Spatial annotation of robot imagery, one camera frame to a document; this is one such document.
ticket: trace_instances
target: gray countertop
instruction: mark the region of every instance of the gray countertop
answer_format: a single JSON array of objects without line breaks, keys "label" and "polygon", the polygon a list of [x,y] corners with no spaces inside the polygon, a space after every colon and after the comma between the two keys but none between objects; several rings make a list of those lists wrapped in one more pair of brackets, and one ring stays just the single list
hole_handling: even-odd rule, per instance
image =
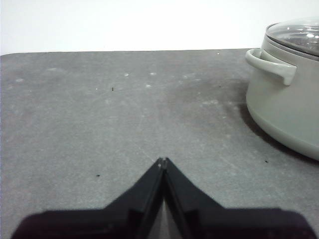
[{"label": "gray countertop", "polygon": [[225,207],[298,211],[318,234],[319,162],[254,123],[245,51],[2,56],[2,238],[32,213],[105,207],[160,156]]}]

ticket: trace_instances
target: white speck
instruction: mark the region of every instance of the white speck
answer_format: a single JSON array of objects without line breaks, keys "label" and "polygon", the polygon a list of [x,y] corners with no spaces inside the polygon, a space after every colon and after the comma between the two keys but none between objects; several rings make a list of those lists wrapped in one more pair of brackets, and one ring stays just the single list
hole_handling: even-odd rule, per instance
[{"label": "white speck", "polygon": [[211,100],[211,101],[205,101],[203,102],[203,105],[217,105],[218,104],[218,100]]}]

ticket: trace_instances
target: glass lid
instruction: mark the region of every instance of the glass lid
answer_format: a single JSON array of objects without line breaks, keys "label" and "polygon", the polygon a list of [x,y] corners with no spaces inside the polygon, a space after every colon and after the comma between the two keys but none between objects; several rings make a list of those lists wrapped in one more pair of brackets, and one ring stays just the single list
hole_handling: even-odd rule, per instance
[{"label": "glass lid", "polygon": [[270,25],[266,35],[286,47],[319,56],[319,16]]}]

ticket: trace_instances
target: black plastic piece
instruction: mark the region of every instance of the black plastic piece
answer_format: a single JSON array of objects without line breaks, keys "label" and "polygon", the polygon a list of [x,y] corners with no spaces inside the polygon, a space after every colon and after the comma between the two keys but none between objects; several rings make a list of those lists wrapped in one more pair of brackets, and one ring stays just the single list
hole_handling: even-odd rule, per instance
[{"label": "black plastic piece", "polygon": [[184,239],[316,239],[306,219],[281,209],[225,209],[196,188],[168,159],[102,210],[32,215],[12,239],[145,239],[166,201]]}]

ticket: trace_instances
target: gray pot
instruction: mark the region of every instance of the gray pot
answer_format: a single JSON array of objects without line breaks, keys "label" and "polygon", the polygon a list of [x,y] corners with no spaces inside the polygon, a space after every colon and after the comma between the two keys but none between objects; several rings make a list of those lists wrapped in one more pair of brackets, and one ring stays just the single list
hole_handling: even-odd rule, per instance
[{"label": "gray pot", "polygon": [[267,27],[246,101],[255,122],[287,147],[319,160],[319,17]]}]

